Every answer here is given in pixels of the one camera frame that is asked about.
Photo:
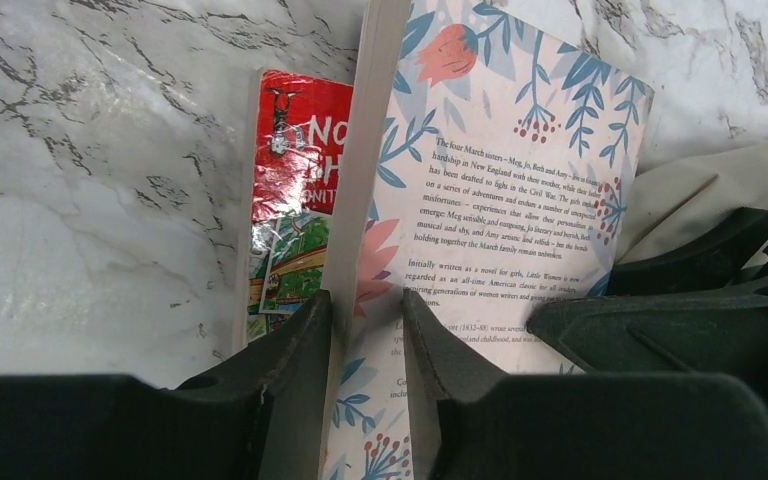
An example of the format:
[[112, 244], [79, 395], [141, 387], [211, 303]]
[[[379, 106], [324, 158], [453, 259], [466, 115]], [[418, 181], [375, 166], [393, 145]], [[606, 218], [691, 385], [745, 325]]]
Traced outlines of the red cover book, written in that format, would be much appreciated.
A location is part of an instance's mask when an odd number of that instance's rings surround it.
[[233, 352], [320, 287], [352, 88], [263, 68], [249, 93]]

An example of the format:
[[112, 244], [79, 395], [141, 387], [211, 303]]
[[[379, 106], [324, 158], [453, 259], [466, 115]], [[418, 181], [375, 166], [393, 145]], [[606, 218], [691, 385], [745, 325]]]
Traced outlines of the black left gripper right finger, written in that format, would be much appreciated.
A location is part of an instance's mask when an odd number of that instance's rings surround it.
[[768, 415], [721, 374], [511, 375], [401, 300], [417, 479], [768, 479]]

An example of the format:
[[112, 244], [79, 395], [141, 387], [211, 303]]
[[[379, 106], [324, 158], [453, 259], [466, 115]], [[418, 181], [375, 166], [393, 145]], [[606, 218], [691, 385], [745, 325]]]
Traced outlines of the cream canvas backpack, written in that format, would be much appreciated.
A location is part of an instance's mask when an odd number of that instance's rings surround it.
[[768, 143], [679, 159], [646, 171], [627, 195], [615, 262], [673, 251], [741, 207], [768, 211]]

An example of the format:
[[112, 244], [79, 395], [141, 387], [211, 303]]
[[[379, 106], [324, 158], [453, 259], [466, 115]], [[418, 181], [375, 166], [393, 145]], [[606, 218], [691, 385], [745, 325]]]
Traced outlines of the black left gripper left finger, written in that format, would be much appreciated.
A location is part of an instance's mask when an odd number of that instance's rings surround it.
[[125, 374], [0, 375], [0, 479], [314, 479], [332, 305], [174, 389]]

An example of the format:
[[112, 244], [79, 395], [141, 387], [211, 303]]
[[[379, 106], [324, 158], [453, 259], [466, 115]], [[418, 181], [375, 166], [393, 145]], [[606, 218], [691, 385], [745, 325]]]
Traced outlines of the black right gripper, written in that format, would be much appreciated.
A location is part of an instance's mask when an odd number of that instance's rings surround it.
[[722, 373], [768, 408], [768, 211], [624, 264], [604, 295], [541, 306], [526, 328], [587, 372]]

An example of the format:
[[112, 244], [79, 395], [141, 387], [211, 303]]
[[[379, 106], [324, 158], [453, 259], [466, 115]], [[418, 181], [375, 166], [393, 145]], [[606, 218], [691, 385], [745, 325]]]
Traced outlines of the floral cover book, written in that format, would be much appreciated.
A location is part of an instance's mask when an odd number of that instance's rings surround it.
[[326, 479], [420, 476], [402, 292], [501, 369], [566, 360], [526, 331], [613, 268], [653, 89], [481, 1], [372, 1], [322, 286]]

